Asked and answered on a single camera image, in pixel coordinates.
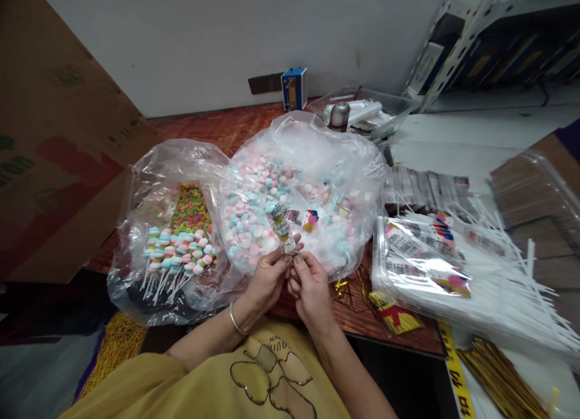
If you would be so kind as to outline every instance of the wooden table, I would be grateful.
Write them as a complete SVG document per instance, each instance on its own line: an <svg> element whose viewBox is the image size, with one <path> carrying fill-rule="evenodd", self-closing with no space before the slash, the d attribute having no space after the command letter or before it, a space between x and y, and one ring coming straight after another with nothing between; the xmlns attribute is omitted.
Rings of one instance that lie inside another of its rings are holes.
<svg viewBox="0 0 580 419"><path fill-rule="evenodd" d="M247 106L199 114L177 115L151 119L159 134L166 140L190 138L216 144L231 157L241 145L254 134L267 128L274 118L284 113L281 103ZM118 236L113 233L102 245L86 268L108 273L112 254L118 244ZM431 356L444 357L437 323L430 318L421 317L425 328L395 336L389 334L370 308L365 294L372 290L370 267L372 266L371 245L365 247L364 257L359 268L347 277L348 283L335 290L331 284L334 298L334 313L342 329L354 336L384 342L400 348L411 349ZM277 317L300 320L293 298L284 291L278 304L271 313Z"/></svg>

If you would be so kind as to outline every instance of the yellow mat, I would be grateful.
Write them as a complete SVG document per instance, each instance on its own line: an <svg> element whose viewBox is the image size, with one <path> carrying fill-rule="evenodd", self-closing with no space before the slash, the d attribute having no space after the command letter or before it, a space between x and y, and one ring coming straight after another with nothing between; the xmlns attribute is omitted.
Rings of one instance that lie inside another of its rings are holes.
<svg viewBox="0 0 580 419"><path fill-rule="evenodd" d="M105 326L105 336L98 349L95 367L78 399L93 390L118 365L135 357L146 333L147 327L135 323L122 312L116 312Z"/></svg>

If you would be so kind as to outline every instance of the gray tile floor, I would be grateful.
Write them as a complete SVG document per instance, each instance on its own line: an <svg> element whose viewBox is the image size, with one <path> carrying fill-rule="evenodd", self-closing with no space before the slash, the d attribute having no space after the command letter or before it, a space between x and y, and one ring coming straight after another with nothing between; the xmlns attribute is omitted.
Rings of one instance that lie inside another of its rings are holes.
<svg viewBox="0 0 580 419"><path fill-rule="evenodd" d="M99 333L64 336L55 344L0 346L2 419L58 417L73 401Z"/></svg>

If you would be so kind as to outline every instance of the bracelet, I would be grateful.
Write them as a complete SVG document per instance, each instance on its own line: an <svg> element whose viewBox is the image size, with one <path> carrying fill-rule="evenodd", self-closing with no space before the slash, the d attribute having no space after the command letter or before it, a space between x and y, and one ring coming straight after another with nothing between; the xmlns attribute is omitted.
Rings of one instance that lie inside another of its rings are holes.
<svg viewBox="0 0 580 419"><path fill-rule="evenodd" d="M231 323L232 323L232 325L234 326L234 328L236 329L236 331L237 331L239 334L241 334L242 336L244 336L244 337L245 337L245 336L247 336L247 335L248 335L248 333L246 333L245 331L243 331L243 330L242 330L242 329L239 327L239 325L236 323L236 320L234 319L234 314L233 314L233 313L232 313L232 311L231 311L231 309L232 309L233 307L234 307L234 303L232 302L232 303L230 304L230 319L231 319Z"/></svg>

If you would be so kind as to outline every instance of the metal canister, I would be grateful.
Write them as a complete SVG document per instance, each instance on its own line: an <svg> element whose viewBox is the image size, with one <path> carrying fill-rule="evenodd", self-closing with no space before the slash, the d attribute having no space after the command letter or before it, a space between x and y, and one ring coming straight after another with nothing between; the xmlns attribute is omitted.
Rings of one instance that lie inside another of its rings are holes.
<svg viewBox="0 0 580 419"><path fill-rule="evenodd" d="M337 103L330 111L328 128L337 132L346 132L349 126L350 106L346 102Z"/></svg>

